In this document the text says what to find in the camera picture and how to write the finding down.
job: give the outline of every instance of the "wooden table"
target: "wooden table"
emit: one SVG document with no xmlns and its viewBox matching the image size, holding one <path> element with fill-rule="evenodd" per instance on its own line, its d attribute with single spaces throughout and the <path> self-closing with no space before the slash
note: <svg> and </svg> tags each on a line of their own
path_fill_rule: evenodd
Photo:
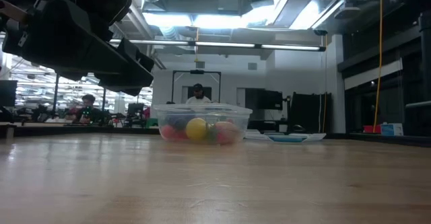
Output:
<svg viewBox="0 0 431 224">
<path fill-rule="evenodd" d="M 431 149 L 159 136 L 0 143 L 1 224 L 431 223 Z"/>
</svg>

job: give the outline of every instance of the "plastic bin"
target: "plastic bin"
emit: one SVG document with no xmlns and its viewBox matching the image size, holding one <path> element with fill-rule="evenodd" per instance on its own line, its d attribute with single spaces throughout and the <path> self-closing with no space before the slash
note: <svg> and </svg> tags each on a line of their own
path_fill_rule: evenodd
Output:
<svg viewBox="0 0 431 224">
<path fill-rule="evenodd" d="M 241 141 L 253 112 L 228 104 L 166 104 L 154 110 L 163 139 L 216 144 Z"/>
</svg>

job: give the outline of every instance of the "metal frame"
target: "metal frame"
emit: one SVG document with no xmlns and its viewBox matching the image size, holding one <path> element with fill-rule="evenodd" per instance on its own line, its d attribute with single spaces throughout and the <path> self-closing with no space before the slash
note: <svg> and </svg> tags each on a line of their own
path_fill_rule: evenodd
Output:
<svg viewBox="0 0 431 224">
<path fill-rule="evenodd" d="M 176 73 L 192 73 L 193 70 L 190 71 L 186 71 L 186 70 L 173 70 L 172 72 L 172 89 L 171 89 L 171 95 L 170 95 L 170 101 L 173 102 L 174 101 L 174 85 L 175 85 L 175 74 Z M 217 73 L 219 76 L 219 81 L 218 81 L 218 102 L 220 103 L 220 94 L 222 92 L 222 72 L 218 72 L 218 71 L 201 71 L 203 72 L 202 74 L 206 74 L 206 73 Z"/>
</svg>

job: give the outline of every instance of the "desk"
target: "desk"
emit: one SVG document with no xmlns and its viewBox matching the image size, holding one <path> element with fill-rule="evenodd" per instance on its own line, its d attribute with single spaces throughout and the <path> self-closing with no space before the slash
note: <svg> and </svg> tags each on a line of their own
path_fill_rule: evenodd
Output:
<svg viewBox="0 0 431 224">
<path fill-rule="evenodd" d="M 14 141 L 0 144 L 2 224 L 431 223 L 427 148 L 94 133 Z"/>
</svg>

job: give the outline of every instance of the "yellow ball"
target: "yellow ball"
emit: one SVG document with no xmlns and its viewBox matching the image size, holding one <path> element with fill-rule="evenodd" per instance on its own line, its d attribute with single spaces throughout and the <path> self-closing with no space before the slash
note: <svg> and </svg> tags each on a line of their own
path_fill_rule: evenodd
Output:
<svg viewBox="0 0 431 224">
<path fill-rule="evenodd" d="M 194 118 L 186 126 L 186 134 L 191 140 L 203 140 L 207 136 L 207 131 L 207 123 L 202 118 Z"/>
</svg>

